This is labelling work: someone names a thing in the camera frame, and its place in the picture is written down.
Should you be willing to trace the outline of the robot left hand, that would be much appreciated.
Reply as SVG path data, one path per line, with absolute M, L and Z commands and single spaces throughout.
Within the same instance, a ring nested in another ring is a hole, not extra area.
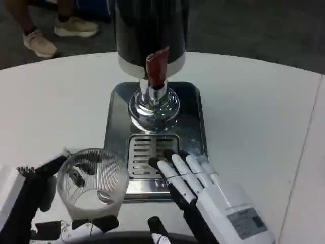
M 77 166 L 82 172 L 94 175 L 95 169 L 85 159 L 87 150 L 71 153 L 68 150 L 35 168 L 1 165 L 1 243 L 81 243 L 101 236 L 118 227 L 115 215 L 91 219 L 50 221 L 36 224 L 32 221 L 38 210 L 50 209 L 56 194 L 56 173 L 66 160 L 81 160 Z

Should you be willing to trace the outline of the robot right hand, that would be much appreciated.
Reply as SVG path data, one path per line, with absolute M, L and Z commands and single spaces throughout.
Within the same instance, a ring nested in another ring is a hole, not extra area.
M 222 179 L 205 155 L 171 149 L 163 155 L 148 164 L 162 176 L 198 243 L 276 243 L 244 189 Z

